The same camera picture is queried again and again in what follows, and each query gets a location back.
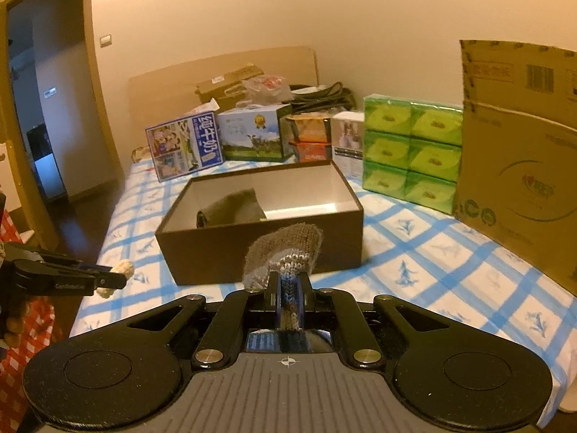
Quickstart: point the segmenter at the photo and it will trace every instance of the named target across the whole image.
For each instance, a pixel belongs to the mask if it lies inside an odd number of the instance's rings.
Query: plastic bag
[[[282,76],[259,75],[242,80],[252,104],[279,104],[294,99],[289,83]]]

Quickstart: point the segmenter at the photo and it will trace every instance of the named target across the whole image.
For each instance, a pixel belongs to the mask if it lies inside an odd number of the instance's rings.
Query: wooden door frame
[[[47,249],[55,249],[58,244],[58,235],[54,225],[48,216],[44,202],[40,196],[38,186],[28,165],[24,141],[16,117],[12,83],[10,81],[10,58],[8,54],[8,11],[24,0],[5,0],[0,2],[0,143],[11,140],[13,144],[13,157],[11,163],[14,182],[18,191],[22,209],[28,225],[38,235],[41,245]],[[96,46],[94,44],[94,30],[92,25],[92,0],[83,0],[84,9],[84,41],[88,55],[88,67],[96,100],[96,109],[100,125],[105,137],[106,148],[114,166],[117,180],[123,181],[124,175],[114,138],[110,128],[100,75],[96,63]]]

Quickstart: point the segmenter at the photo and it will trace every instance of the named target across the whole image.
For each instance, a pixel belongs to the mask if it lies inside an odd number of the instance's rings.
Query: headboard
[[[200,105],[194,93],[206,79],[254,63],[266,74],[290,84],[318,85],[316,57],[308,47],[277,47],[228,53],[151,71],[128,80],[128,98],[135,146],[146,145],[144,129],[174,119]]]

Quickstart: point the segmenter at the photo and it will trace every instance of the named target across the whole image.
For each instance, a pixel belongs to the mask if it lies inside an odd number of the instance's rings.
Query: metal screw
[[[353,358],[359,363],[377,363],[381,359],[381,354],[377,350],[363,349],[355,351]]]
[[[212,348],[207,348],[206,350],[197,351],[194,354],[194,358],[200,363],[217,363],[222,360],[224,355],[219,350],[213,350]]]

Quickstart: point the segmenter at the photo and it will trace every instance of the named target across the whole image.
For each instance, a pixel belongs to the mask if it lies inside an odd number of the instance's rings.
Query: gray ribbed panel
[[[440,433],[403,407],[384,379],[346,368],[336,353],[241,353],[195,375],[165,412],[130,433]],[[54,433],[43,427],[39,433]]]

